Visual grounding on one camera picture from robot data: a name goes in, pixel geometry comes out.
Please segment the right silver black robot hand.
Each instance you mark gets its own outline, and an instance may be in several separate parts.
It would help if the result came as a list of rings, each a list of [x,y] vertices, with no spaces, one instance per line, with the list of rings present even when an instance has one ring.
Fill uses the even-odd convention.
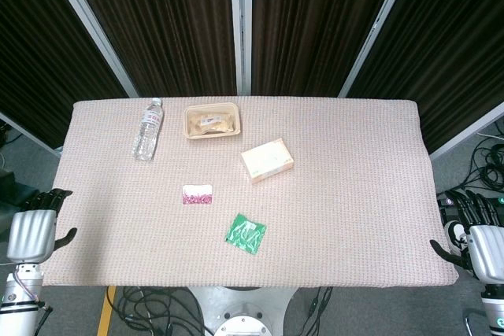
[[[448,190],[439,205],[448,249],[431,240],[435,253],[486,285],[502,285],[503,199]]]

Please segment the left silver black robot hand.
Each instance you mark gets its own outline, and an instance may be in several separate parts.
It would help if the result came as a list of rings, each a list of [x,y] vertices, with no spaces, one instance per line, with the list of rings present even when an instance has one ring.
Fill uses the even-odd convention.
[[[11,264],[41,264],[55,250],[67,246],[76,236],[71,228],[56,239],[57,219],[71,190],[54,188],[28,199],[13,216],[6,257]]]

